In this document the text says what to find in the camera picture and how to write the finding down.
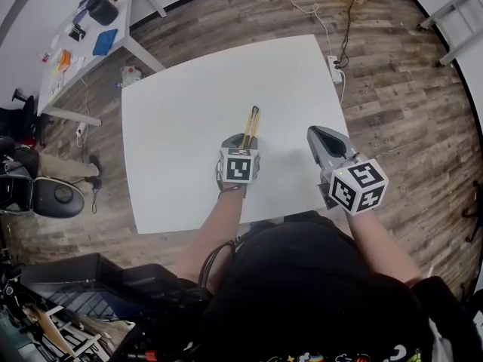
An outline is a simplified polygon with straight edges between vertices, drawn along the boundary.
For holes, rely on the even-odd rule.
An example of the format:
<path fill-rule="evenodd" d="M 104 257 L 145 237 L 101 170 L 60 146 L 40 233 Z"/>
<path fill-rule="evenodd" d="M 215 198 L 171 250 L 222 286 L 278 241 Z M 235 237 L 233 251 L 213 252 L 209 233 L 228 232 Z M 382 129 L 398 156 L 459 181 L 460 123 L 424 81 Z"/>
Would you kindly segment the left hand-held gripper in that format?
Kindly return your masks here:
<path fill-rule="evenodd" d="M 250 184 L 260 171 L 260 152 L 257 138 L 243 133 L 235 134 L 222 142 L 217 162 L 219 184 Z"/>

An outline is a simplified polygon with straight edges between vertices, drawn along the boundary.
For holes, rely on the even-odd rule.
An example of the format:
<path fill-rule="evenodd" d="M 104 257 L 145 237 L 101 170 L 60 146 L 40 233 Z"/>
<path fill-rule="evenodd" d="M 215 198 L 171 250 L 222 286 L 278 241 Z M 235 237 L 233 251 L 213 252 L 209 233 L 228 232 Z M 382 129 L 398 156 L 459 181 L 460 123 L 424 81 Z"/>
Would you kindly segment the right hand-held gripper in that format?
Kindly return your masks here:
<path fill-rule="evenodd" d="M 320 167 L 318 188 L 327 209 L 342 207 L 355 216 L 378 207 L 389 179 L 375 159 L 369 159 L 346 135 L 328 127 L 311 126 L 306 135 Z"/>

